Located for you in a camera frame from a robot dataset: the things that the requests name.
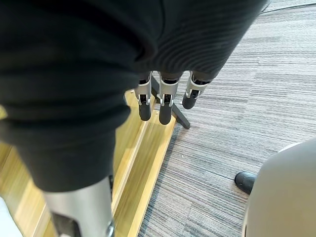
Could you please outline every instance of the black cloth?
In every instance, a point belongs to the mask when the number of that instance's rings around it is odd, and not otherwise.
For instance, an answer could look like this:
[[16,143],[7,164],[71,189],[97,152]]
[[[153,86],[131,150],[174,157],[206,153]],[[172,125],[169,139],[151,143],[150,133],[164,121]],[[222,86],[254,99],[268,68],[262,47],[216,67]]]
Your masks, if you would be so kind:
[[112,174],[123,94],[138,72],[216,76],[265,0],[4,0],[0,138],[35,184],[62,192]]

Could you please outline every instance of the wooden platform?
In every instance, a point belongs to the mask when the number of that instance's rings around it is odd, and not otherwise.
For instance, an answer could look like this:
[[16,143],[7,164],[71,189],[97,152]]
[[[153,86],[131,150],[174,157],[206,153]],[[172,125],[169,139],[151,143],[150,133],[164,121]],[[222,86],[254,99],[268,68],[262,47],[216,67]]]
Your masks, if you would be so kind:
[[[141,121],[133,91],[125,94],[131,114],[117,129],[114,153],[114,190],[112,212],[116,236],[135,237],[145,215],[175,118],[159,123],[153,111],[149,121]],[[154,97],[151,98],[152,109]],[[0,196],[24,237],[54,237],[54,227],[40,191],[34,186],[14,148],[0,144]]]

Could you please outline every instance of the metal stand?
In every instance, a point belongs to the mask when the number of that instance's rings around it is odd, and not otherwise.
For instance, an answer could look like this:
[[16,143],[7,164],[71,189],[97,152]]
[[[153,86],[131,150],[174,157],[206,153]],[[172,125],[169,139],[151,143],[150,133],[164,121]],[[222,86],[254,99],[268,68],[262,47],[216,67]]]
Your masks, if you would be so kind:
[[[152,76],[152,94],[156,99],[159,99],[159,83],[156,81],[156,79]],[[176,117],[176,121],[180,123],[184,128],[189,129],[190,128],[190,122],[187,120],[187,118],[183,115],[183,113],[179,110],[179,108],[173,104],[172,106],[172,113]]]

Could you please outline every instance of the black shoe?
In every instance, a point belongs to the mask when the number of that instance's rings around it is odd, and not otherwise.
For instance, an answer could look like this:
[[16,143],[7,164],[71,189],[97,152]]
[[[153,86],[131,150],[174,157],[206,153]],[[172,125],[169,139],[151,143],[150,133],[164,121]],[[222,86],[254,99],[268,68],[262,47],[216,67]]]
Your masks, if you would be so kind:
[[256,177],[256,175],[251,173],[240,172],[235,177],[235,183],[240,190],[250,194]]

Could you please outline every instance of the gray carpet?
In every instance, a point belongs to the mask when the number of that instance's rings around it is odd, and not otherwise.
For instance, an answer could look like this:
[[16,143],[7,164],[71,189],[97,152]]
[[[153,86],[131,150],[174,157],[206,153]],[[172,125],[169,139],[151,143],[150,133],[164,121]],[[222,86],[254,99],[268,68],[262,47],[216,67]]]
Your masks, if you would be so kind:
[[261,15],[196,106],[182,109],[192,126],[175,127],[140,237],[240,236],[247,195],[235,174],[316,136],[315,26],[316,6]]

